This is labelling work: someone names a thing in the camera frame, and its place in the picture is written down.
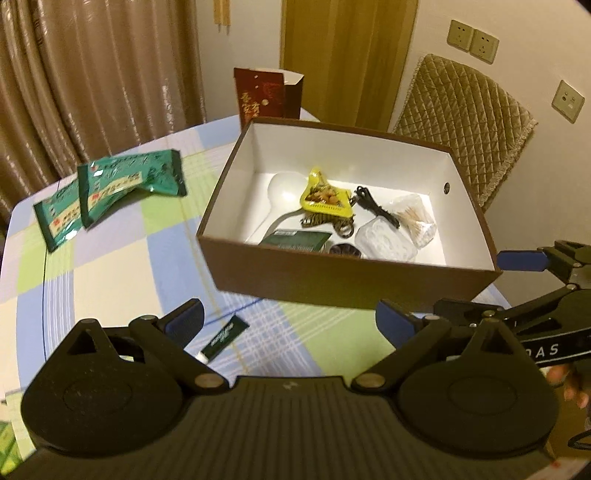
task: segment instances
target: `beige quilted fabric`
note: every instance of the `beige quilted fabric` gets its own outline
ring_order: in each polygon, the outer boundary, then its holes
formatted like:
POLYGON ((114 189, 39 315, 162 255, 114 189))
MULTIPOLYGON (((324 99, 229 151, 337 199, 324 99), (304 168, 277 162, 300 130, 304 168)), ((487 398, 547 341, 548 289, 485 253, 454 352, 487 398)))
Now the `beige quilted fabric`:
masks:
POLYGON ((417 66, 394 132, 451 147, 486 209, 536 124, 494 80, 428 54, 417 66))

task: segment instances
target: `screw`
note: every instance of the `screw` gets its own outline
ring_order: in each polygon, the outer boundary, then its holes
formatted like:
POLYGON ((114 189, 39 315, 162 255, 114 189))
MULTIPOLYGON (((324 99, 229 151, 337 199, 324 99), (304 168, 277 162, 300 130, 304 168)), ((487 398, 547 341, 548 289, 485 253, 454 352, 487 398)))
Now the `screw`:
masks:
POLYGON ((200 388, 218 388, 223 385, 223 377, 218 374, 201 374, 195 377, 195 385, 200 388))
POLYGON ((382 375, 372 373, 361 374, 355 381, 362 388, 379 388, 386 383, 386 379, 382 375))

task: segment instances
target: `curtain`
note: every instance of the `curtain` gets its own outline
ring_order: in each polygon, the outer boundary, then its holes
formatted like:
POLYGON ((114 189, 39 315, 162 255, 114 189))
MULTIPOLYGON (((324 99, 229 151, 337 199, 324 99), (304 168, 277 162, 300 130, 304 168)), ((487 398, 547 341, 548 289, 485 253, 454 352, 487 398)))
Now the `curtain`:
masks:
POLYGON ((204 121, 194 0, 0 5, 0 229, 78 164, 204 121))

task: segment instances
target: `wooden door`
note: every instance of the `wooden door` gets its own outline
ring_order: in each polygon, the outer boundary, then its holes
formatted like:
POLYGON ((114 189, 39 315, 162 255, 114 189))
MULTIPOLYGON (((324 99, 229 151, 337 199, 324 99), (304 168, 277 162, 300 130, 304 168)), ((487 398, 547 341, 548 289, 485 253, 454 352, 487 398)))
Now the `wooden door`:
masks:
POLYGON ((323 122, 385 131, 418 0, 283 0, 282 68, 323 122))

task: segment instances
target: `table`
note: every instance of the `table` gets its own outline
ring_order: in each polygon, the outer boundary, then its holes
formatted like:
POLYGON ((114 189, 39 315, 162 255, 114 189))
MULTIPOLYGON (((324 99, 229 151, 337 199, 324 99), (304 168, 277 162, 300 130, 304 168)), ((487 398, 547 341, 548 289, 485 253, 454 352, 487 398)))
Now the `table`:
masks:
MULTIPOLYGON (((313 119, 304 111, 302 118, 313 119)), ((180 150, 189 195, 127 201, 52 254, 33 204, 72 177, 15 207, 0 274, 0 398, 31 382, 76 321, 93 317, 103 326, 127 325, 142 314, 162 316, 192 297, 206 311, 203 330, 186 348, 192 355, 234 313, 251 325, 210 364, 230 382, 244 374, 343 375, 350 381, 392 352, 372 310, 258 299, 215 288, 195 234, 239 132, 233 116, 124 152, 180 150)), ((477 299, 508 307, 494 286, 477 299)))

